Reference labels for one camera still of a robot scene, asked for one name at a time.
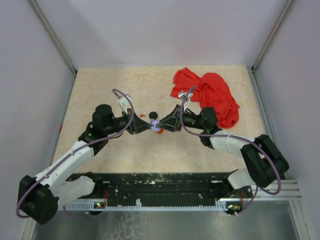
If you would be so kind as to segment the purple earbud charging case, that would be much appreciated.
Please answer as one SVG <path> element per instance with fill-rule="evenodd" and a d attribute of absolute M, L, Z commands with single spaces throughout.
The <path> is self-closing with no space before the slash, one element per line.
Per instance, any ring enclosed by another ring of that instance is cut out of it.
<path fill-rule="evenodd" d="M 162 129 L 161 128 L 159 128 L 159 127 L 157 127 L 157 124 L 159 124 L 160 122 L 158 121 L 158 120 L 156 120 L 156 119 L 151 119 L 150 120 L 150 122 L 149 122 L 149 124 L 151 125 L 151 127 L 150 127 L 150 129 L 152 130 L 152 131 L 154 131 L 154 132 L 159 132 L 159 131 L 161 131 Z"/>

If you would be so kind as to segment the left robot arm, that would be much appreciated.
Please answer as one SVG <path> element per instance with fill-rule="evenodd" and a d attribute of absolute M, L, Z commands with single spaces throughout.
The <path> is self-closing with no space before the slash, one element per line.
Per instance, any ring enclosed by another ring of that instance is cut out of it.
<path fill-rule="evenodd" d="M 97 199 L 103 195 L 104 186 L 99 176 L 92 172 L 78 179 L 68 178 L 84 163 L 96 156 L 109 142 L 124 131 L 138 134 L 151 129 L 151 124 L 140 119 L 133 109 L 115 117 L 112 107 L 98 105 L 92 121 L 74 145 L 58 161 L 31 177 L 20 180 L 15 213 L 19 218 L 32 218 L 43 225 L 50 221 L 60 208 L 84 196 Z"/>

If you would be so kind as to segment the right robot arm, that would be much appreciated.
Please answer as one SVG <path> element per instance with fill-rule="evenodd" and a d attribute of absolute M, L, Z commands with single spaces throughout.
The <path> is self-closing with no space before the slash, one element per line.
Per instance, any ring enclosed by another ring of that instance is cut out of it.
<path fill-rule="evenodd" d="M 189 109 L 180 110 L 180 105 L 176 105 L 156 127 L 170 132 L 179 132 L 182 128 L 201 130 L 197 136 L 204 146 L 243 158 L 245 168 L 232 172 L 223 185 L 227 197 L 235 198 L 241 188 L 250 185 L 266 188 L 289 170 L 289 163 L 268 135 L 248 138 L 222 130 L 213 107 L 205 107 L 199 114 Z"/>

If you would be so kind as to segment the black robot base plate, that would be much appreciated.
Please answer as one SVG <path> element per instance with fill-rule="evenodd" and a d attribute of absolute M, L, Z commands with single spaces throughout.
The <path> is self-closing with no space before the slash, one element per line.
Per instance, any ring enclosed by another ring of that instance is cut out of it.
<path fill-rule="evenodd" d="M 249 199 L 250 185 L 233 190 L 227 172 L 93 173 L 98 187 L 85 200 L 101 199 L 107 207 L 215 206 L 222 199 Z"/>

